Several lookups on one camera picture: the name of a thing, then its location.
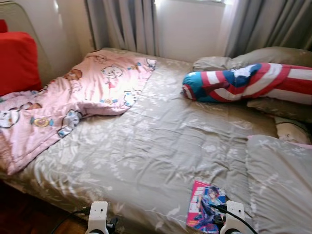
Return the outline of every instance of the anime magazine cover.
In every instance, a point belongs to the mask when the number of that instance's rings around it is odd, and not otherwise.
[[[213,224],[214,218],[224,214],[211,208],[209,204],[225,204],[225,192],[216,186],[210,186],[199,181],[193,185],[192,197],[187,217],[187,225],[203,233],[218,234],[218,227]]]

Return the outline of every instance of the red pillow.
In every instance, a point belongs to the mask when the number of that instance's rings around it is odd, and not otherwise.
[[[42,88],[37,47],[27,33],[0,33],[0,96]]]

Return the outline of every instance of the mattress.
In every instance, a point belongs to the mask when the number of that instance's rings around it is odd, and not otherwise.
[[[108,201],[121,234],[191,233],[185,222],[194,180],[224,189],[250,213],[247,136],[275,137],[274,121],[244,104],[184,98],[192,65],[157,60],[129,111],[84,119],[22,172],[0,178],[67,211]]]

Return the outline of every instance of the curtain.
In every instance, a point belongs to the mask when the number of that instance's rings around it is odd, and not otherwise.
[[[312,0],[239,0],[226,56],[263,47],[312,49]]]
[[[111,47],[156,55],[153,0],[103,0]]]

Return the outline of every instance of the pillowcase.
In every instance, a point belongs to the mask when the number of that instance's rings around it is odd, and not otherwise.
[[[0,96],[41,89],[37,47],[27,33],[0,33]]]
[[[206,57],[193,64],[194,71],[220,71],[246,67],[260,62],[312,67],[312,52],[285,47],[267,47],[236,58]]]
[[[247,106],[275,116],[312,123],[312,107],[308,105],[259,97],[248,101]]]
[[[253,226],[261,234],[311,234],[312,149],[270,136],[247,142]]]
[[[280,140],[311,145],[310,134],[304,124],[281,117],[275,117],[274,119]]]

